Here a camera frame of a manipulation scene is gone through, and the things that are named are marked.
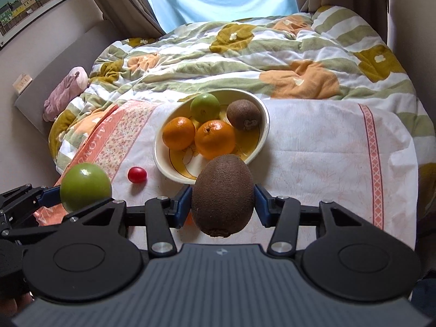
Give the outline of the person left hand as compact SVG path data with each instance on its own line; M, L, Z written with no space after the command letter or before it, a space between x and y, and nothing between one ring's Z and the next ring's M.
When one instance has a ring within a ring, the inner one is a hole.
M0 312L7 317L12 317L32 302L33 298L30 294L10 300L1 299Z

